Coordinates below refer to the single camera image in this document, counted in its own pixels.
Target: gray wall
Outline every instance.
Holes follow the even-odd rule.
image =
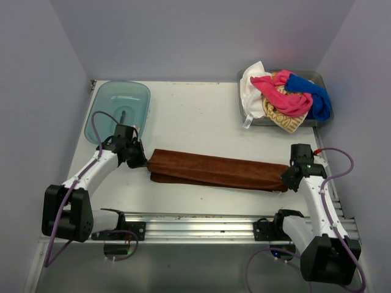
[[[233,81],[314,70],[354,0],[51,0],[94,79]]]
[[[378,292],[391,290],[390,15],[390,1],[357,0],[319,67],[335,111],[322,135],[356,160],[335,183],[344,211],[356,218]],[[327,156],[334,173],[348,167],[342,156]]]
[[[21,292],[43,192],[65,179],[89,80],[46,0],[0,2],[0,292]]]

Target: yellow patterned cloth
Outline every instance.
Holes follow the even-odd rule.
[[[276,76],[276,72],[272,73],[272,78]],[[288,92],[285,90],[284,85],[279,85],[276,87],[276,89],[280,92],[283,93],[284,95],[290,95],[291,92]],[[267,117],[269,117],[275,124],[280,126],[282,129],[294,133],[295,130],[303,123],[304,119],[306,118],[307,113],[300,117],[292,118],[289,116],[286,116],[285,114],[281,114],[269,101],[266,99],[264,95],[261,95],[262,97],[262,106],[263,110],[265,111],[265,114]]]

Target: folded brown towel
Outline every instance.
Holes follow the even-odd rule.
[[[227,159],[155,150],[149,160],[151,180],[159,183],[183,183],[234,187],[265,191],[287,191],[281,174],[286,165]]]

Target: cloth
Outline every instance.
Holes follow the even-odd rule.
[[[252,118],[261,118],[265,116],[261,92],[251,84],[250,78],[252,76],[271,76],[271,74],[265,72],[262,62],[259,61],[247,68],[240,80],[240,98],[244,113]]]
[[[285,90],[290,92],[306,92],[312,94],[313,105],[307,119],[316,119],[318,121],[326,121],[330,118],[331,103],[327,91],[312,82],[301,78],[295,74],[291,74],[285,84]]]
[[[282,192],[288,190],[281,180],[287,169],[287,165],[167,150],[155,150],[148,163],[151,180],[159,183]]]
[[[270,76],[263,76],[261,78],[250,78],[250,81],[280,113],[296,118],[310,110],[312,97],[309,93],[303,93],[301,96],[292,93],[286,96],[276,89],[278,85],[285,85],[290,74],[291,72],[282,70],[276,74],[274,79]]]
[[[272,78],[274,79],[275,76],[276,73],[273,72]],[[284,95],[290,94],[290,92],[285,90],[284,85],[278,85],[276,89]],[[280,113],[263,94],[262,94],[262,102],[263,102],[263,109],[265,110],[266,116],[269,117],[276,125],[280,126],[282,129],[288,131],[289,133],[294,133],[296,129],[298,129],[298,127],[303,123],[305,117],[308,114],[307,112],[304,115],[301,115],[300,117],[297,118],[286,116],[285,114]]]

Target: clothing tag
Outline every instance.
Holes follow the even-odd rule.
[[[327,167],[327,162],[322,158],[322,157],[319,157],[319,156],[314,156],[313,157],[313,162],[316,163],[316,164],[321,164],[323,165],[324,168]]]
[[[253,119],[254,117],[251,114],[248,115],[243,123],[243,128],[249,129]]]

